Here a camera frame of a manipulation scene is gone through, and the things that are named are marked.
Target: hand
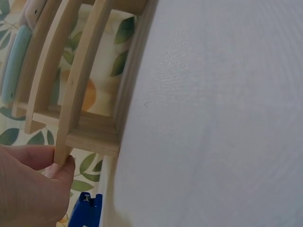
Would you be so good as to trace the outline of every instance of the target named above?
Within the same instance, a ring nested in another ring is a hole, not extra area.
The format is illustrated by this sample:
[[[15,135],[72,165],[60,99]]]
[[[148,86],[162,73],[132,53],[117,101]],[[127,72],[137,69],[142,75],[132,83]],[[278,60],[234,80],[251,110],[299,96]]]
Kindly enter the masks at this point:
[[[52,146],[0,146],[1,227],[54,227],[66,214],[75,162],[53,156]],[[48,177],[37,172],[50,165]]]

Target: green leaf pattern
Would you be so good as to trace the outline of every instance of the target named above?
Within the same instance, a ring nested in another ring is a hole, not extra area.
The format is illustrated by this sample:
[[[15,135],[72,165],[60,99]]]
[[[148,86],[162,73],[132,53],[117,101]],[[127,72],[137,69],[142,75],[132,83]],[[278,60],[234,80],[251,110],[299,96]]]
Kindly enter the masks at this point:
[[[112,77],[119,76],[123,72],[126,63],[127,54],[128,51],[124,51],[116,58],[113,66],[113,71],[111,74]]]
[[[49,130],[47,130],[47,142],[48,142],[49,145],[54,145],[55,144],[55,140],[53,138],[53,134]]]
[[[13,117],[12,110],[9,108],[5,108],[4,106],[0,108],[0,114],[4,115],[7,118],[15,120],[15,121],[24,121],[25,120],[25,117],[19,117],[19,118]]]
[[[19,129],[7,129],[0,135],[0,144],[2,145],[13,145],[19,135]]]
[[[39,133],[37,133],[35,136],[33,136],[28,142],[28,145],[44,145],[45,144],[45,140],[44,140],[44,135],[43,133],[40,131]]]

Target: wooden shelf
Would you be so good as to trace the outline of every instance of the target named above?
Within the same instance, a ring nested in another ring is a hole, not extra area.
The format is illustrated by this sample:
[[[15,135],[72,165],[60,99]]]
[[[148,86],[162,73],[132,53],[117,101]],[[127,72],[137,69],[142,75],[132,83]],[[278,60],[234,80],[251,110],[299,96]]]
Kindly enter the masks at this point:
[[[68,147],[111,157],[117,157],[120,150],[117,134],[103,130],[103,128],[92,129],[79,126],[67,135],[65,144]]]

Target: wooden rung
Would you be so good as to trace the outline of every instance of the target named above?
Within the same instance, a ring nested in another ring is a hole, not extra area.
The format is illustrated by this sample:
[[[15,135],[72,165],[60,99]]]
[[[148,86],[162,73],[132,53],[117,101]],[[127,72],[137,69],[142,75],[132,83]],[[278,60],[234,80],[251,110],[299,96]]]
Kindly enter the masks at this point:
[[[46,125],[59,125],[60,112],[44,110],[33,114],[33,120]]]
[[[120,144],[116,134],[78,127],[66,137],[66,146],[117,157]]]
[[[14,117],[21,117],[26,114],[25,110],[27,107],[23,108],[22,104],[28,103],[40,54],[45,43],[47,33],[60,6],[60,3],[60,0],[47,1],[35,26],[18,80],[15,101],[12,109],[12,115]]]
[[[147,0],[116,0],[113,9],[141,15],[145,8]],[[83,0],[83,4],[94,5],[95,0]]]
[[[84,27],[74,62],[71,67],[62,103],[54,156],[55,163],[62,165],[70,152],[68,147],[73,147],[75,143],[80,143],[79,141],[66,143],[66,140],[70,132],[77,128],[77,126],[81,125],[79,121],[81,119],[81,108],[87,83],[96,57],[100,39],[103,35],[104,28],[112,8],[112,0],[96,0]],[[85,137],[84,142],[80,143],[81,146],[76,144],[76,148],[97,151],[95,148],[98,148],[100,143],[97,143],[94,148],[94,144],[97,142],[97,139],[92,136],[89,138],[90,140]]]
[[[36,112],[33,114],[33,120],[46,125],[59,125],[60,119],[60,106],[50,106],[48,110]],[[79,127],[84,129],[107,131],[116,134],[115,122],[112,117],[102,116],[95,113],[82,111]]]

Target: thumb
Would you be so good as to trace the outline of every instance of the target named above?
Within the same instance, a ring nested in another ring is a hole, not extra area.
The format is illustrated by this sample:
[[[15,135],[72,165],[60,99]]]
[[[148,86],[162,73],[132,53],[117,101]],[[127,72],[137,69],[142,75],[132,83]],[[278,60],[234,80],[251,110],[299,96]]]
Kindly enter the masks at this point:
[[[69,155],[65,164],[54,174],[53,180],[70,190],[75,173],[75,160]]]

